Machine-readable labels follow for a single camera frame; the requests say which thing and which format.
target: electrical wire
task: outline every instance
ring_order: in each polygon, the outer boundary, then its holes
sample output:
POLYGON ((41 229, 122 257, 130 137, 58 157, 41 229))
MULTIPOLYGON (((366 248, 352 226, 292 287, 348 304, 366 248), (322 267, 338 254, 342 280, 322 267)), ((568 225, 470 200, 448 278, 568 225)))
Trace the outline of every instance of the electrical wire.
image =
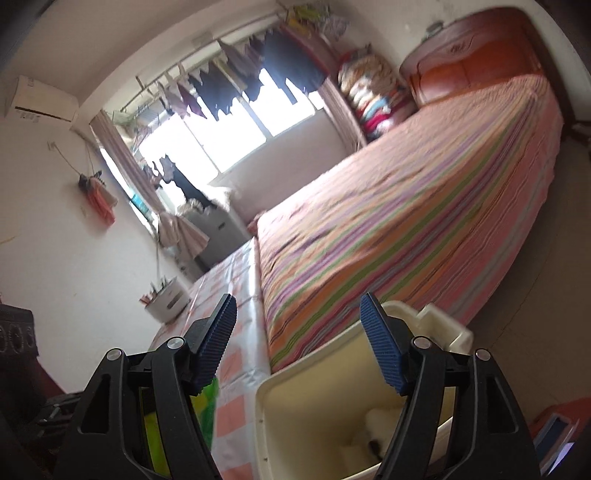
POLYGON ((90 155, 90 148, 88 148, 88 143, 84 142, 84 146, 86 147, 86 155, 88 156, 88 162, 90 163, 90 169, 92 170, 92 174, 94 175, 95 172, 95 165, 92 163, 92 156, 90 155))
POLYGON ((154 235, 156 243, 156 282, 160 282, 160 232, 154 235))
POLYGON ((56 149, 56 151, 61 155, 61 157, 64 159, 64 161, 70 166, 70 168, 72 170, 74 170, 78 174, 78 176, 82 175, 82 173, 80 173, 78 170, 76 170, 76 168, 74 167, 74 165, 72 165, 70 163, 70 161, 64 156, 64 154, 61 152, 61 150, 59 149, 59 147, 57 146, 57 144, 55 142, 53 142, 51 144, 51 146, 56 149))

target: green plastic bag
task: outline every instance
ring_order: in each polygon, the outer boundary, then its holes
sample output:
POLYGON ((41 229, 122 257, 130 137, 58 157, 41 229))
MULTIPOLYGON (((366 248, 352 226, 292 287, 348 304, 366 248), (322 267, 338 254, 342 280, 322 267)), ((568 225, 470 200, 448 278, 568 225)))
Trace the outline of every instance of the green plastic bag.
MULTIPOLYGON (((210 450, 213 441, 213 421, 215 419, 216 398, 218 392, 219 385, 217 378, 214 378, 213 381, 205 387, 199 395, 197 395, 197 397, 191 397, 191 404, 195 416, 197 417, 197 421, 199 422, 203 440, 205 440, 205 444, 210 450)), ((160 428, 158 428, 156 412, 144 416, 144 424, 154 471, 170 478, 170 470, 168 468, 168 463, 166 462, 164 447, 162 446, 162 438, 160 436, 160 428)))

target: white plastic container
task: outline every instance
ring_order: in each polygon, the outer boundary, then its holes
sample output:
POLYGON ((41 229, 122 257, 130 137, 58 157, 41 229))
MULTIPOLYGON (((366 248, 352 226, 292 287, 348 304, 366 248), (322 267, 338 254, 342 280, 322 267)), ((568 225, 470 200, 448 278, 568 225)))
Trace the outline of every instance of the white plastic container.
POLYGON ((420 312, 396 300, 383 303, 382 308, 387 315, 404 320, 414 335, 429 337, 442 350, 465 355, 472 350, 474 334, 433 303, 420 312))
POLYGON ((180 315, 189 301, 189 294, 174 277, 145 309, 160 323, 170 323, 180 315))
MULTIPOLYGON (((426 307, 419 314, 401 302, 384 304, 384 310, 405 320, 415 335, 469 353, 471 332, 440 310, 426 307)), ((446 388, 432 462, 447 449, 453 400, 454 389, 446 388)), ((384 381, 361 322, 355 323, 259 386, 255 425, 261 479, 370 480, 379 464, 350 476, 343 448, 363 429, 369 410, 402 409, 404 401, 384 381)))

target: hanging clothes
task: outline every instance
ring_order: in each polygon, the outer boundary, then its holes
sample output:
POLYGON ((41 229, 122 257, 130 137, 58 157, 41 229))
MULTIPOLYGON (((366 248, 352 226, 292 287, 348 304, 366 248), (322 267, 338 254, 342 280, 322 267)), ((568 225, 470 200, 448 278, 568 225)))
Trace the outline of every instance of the hanging clothes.
POLYGON ((156 82, 156 85, 158 85, 158 91, 160 92, 161 98, 163 96, 168 102, 168 107, 174 113, 177 113, 180 118, 185 118, 185 116, 187 116, 187 106, 183 103, 183 101, 170 90, 165 89, 162 83, 156 82))
POLYGON ((201 82, 192 75, 189 75, 189 82, 216 121, 219 120, 219 110, 228 115, 233 100, 240 95, 224 74, 211 63, 208 72, 201 72, 201 82))
POLYGON ((227 45, 221 40, 218 40, 217 42, 220 44, 226 57, 228 57, 228 60, 231 60, 236 66, 237 72, 244 76, 257 74, 257 66, 251 59, 240 53, 236 47, 227 45))
POLYGON ((183 103, 195 114, 205 117, 203 110, 201 110, 201 106, 197 102, 197 99, 191 95, 191 93, 180 83, 178 86, 178 92, 181 94, 181 98, 183 99, 183 103))
POLYGON ((299 22, 281 25, 281 31, 291 37, 321 71, 332 79, 338 77, 339 56, 318 33, 299 22))
POLYGON ((117 205, 117 198, 111 195, 105 188, 105 184, 100 179, 100 171, 92 177, 80 174, 78 188, 86 193, 89 203, 106 224, 109 226, 113 225, 115 223, 113 207, 117 205))
POLYGON ((296 98, 285 84, 286 79, 302 92, 310 93, 318 90, 328 76, 292 38, 279 30, 266 33, 264 56, 263 67, 292 104, 296 98))
POLYGON ((248 44, 255 52, 259 54, 261 59, 265 58, 265 44, 261 40, 259 40, 259 38, 256 35, 253 35, 248 39, 248 44))
POLYGON ((162 104, 162 108, 164 108, 166 113, 168 113, 168 116, 173 116, 174 115, 173 110, 164 102, 162 97, 159 97, 158 100, 160 100, 160 104, 162 104))
POLYGON ((166 78, 166 86, 167 90, 170 91, 175 97, 180 97, 180 91, 177 88, 177 82, 172 78, 172 76, 168 72, 164 72, 164 78, 166 78))
POLYGON ((246 55, 256 65, 256 70, 260 73, 262 68, 262 55, 260 55, 249 43, 244 45, 244 55, 246 55))
MULTIPOLYGON (((228 59, 228 67, 230 67, 234 72, 236 72, 234 68, 234 64, 230 59, 228 59)), ((244 92, 246 93, 248 99, 251 102, 255 102, 258 99, 259 94, 261 93, 262 82, 259 80, 258 75, 249 75, 248 77, 244 77, 236 72, 236 74, 241 78, 241 80, 246 84, 246 88, 244 92)))
POLYGON ((183 172, 177 168, 176 164, 170 160, 168 155, 160 158, 160 164, 162 165, 163 172, 161 173, 158 168, 156 169, 158 170, 159 177, 164 183, 170 183, 173 181, 175 185, 183 191, 186 200, 197 200, 201 203, 203 210, 208 207, 211 207, 214 210, 217 208, 217 205, 208 199, 201 190, 195 187, 183 172))
POLYGON ((234 88, 236 90, 238 90, 238 92, 240 94, 242 94, 242 92, 244 90, 246 90, 246 82, 244 82, 241 78, 240 75, 238 74, 238 71, 230 68, 228 66, 228 64, 226 62, 224 62, 221 58, 215 58, 213 59, 213 63, 215 64, 215 66, 217 68, 220 69, 220 72, 222 72, 224 74, 224 76, 228 79, 228 82, 230 82, 232 85, 234 85, 234 88))

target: air conditioner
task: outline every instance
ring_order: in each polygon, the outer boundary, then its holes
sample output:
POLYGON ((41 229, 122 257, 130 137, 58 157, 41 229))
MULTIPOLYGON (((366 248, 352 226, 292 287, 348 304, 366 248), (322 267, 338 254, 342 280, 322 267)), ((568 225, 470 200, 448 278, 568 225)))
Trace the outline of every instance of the air conditioner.
POLYGON ((21 75, 13 91, 7 118, 70 128, 78 116, 76 97, 38 80, 21 75))

